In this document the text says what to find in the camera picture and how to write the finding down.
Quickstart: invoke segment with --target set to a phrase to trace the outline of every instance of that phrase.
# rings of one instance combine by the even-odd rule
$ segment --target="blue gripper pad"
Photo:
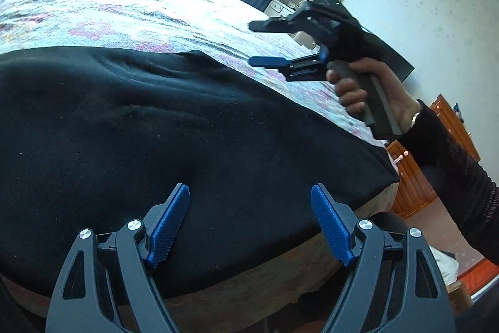
[[[315,217],[319,222],[320,228],[326,236],[326,240],[329,243],[329,248],[333,253],[336,260],[340,260],[346,267],[349,266],[355,259],[355,255],[352,251],[352,231],[348,231],[347,226],[340,218],[338,212],[331,205],[328,197],[321,190],[320,186],[315,185],[310,192],[310,202],[312,209],[315,213]],[[355,214],[351,208],[342,203],[335,203],[339,206],[346,206],[348,210]]]
[[[189,187],[182,185],[151,234],[149,255],[146,261],[153,268],[156,268],[159,262],[166,260],[166,257],[168,257],[190,203]]]
[[[279,68],[283,67],[289,67],[290,62],[289,60],[286,60],[286,58],[282,57],[261,57],[261,56],[256,56],[256,57],[250,57],[248,60],[248,64],[251,65],[251,67],[256,67],[256,68],[267,68],[269,70],[278,70]]]

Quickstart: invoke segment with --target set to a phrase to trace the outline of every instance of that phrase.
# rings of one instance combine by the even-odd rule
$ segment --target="metal pivot bolt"
[[[373,223],[370,220],[362,219],[359,221],[359,227],[363,230],[370,230],[373,228]]]
[[[140,220],[132,220],[128,222],[127,226],[130,230],[137,230],[138,228],[141,228],[142,222]]]
[[[86,238],[89,238],[92,235],[92,231],[88,230],[88,228],[84,228],[80,232],[80,238],[85,240]]]
[[[421,237],[421,230],[419,230],[418,228],[410,228],[409,229],[409,234],[412,236],[412,237]]]

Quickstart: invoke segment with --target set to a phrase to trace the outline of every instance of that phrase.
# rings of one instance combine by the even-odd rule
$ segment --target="bedspread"
[[[332,85],[288,83],[277,71],[248,65],[251,56],[311,54],[286,34],[248,30],[248,22],[266,18],[239,0],[0,0],[0,53],[49,46],[201,50],[360,139],[383,146],[346,113]]]

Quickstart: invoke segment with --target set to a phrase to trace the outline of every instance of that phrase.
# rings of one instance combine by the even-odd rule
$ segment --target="human hand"
[[[406,92],[394,72],[385,63],[372,58],[362,58],[350,63],[349,67],[356,73],[372,73],[379,78],[400,130],[408,132],[414,115],[421,111],[421,105]],[[357,117],[364,111],[367,92],[360,89],[353,79],[341,79],[333,70],[326,72],[326,79],[336,85],[336,95],[351,116]]]

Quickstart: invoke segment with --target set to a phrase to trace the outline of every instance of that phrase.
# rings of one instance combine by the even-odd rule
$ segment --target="orange wooden cabinet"
[[[468,154],[479,161],[480,156],[471,141],[470,135],[442,95],[439,95],[436,101],[431,104],[431,109],[436,112],[438,118],[455,140],[461,144]],[[435,200],[437,194],[426,180],[411,153],[404,146],[398,141],[394,141],[387,147],[387,150],[395,160],[400,176],[399,189],[391,211],[402,218],[406,218],[411,213]]]

